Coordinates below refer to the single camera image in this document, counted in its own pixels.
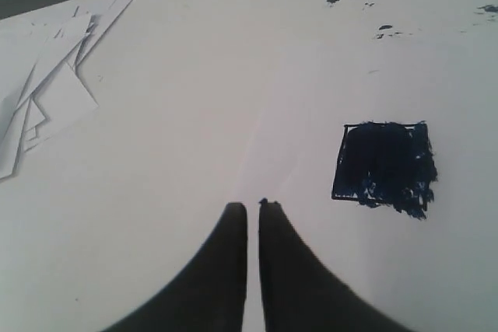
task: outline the ink stain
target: ink stain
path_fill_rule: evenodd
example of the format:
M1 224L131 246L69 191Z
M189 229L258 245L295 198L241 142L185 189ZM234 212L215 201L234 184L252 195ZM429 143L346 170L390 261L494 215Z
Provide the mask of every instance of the ink stain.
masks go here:
M498 13L498 5L484 5L482 7L478 7L478 9L482 9L484 12Z
M418 124L347 124L338 154L333 200L392 205L425 219L437 180L428 128Z
M327 3L329 5L334 5L335 3L337 3L339 0L327 0Z

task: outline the white table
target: white table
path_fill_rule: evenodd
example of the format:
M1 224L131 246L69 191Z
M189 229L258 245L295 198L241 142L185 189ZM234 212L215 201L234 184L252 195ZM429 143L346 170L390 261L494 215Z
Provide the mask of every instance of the white table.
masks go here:
M475 7L496 0L365 2L396 10L384 23L447 40L448 30L471 27ZM134 0L80 68L100 108L0 185L0 330L102 330L162 288L228 202L286 46L333 44L361 24L335 10L326 0ZM490 27L476 33L498 33ZM492 218L482 214L486 229ZM496 292L482 297L496 301ZM451 315L419 322L437 314L423 305L412 316L380 308L415 328L496 327L491 309L462 324ZM246 329L261 330L261 320Z

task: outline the black square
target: black square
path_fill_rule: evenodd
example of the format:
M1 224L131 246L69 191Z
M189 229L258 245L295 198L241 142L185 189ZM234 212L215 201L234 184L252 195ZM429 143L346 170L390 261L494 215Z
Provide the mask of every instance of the black square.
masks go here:
M425 219L437 170L427 125L366 122L344 126L332 199L358 201Z

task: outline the blue ink square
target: blue ink square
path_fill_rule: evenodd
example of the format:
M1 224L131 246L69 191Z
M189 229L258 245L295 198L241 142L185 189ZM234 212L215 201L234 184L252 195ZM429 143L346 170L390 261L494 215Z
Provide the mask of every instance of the blue ink square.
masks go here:
M333 200L376 208L392 205L425 219L437 170L427 125L366 122L347 124L337 159Z

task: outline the paper pile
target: paper pile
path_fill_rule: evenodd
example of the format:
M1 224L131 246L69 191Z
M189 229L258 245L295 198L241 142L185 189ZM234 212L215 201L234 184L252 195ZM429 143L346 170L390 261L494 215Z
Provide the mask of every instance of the paper pile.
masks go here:
M0 28L0 180L19 155L98 106L76 74L132 0L80 0Z

